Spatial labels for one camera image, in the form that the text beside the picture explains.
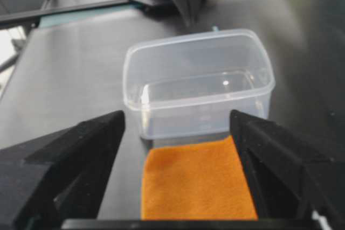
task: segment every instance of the gray table surface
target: gray table surface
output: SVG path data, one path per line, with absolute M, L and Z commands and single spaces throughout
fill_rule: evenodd
M 123 136 L 99 218 L 138 219 L 146 143 L 122 102 L 127 49 L 141 41 L 193 32 L 248 28 L 263 41 L 277 86 L 270 119 L 302 133 L 345 140 L 345 5 L 340 0 L 207 0 L 199 22 L 177 14 L 124 9 L 35 29 L 0 101 L 5 148 L 123 109 Z

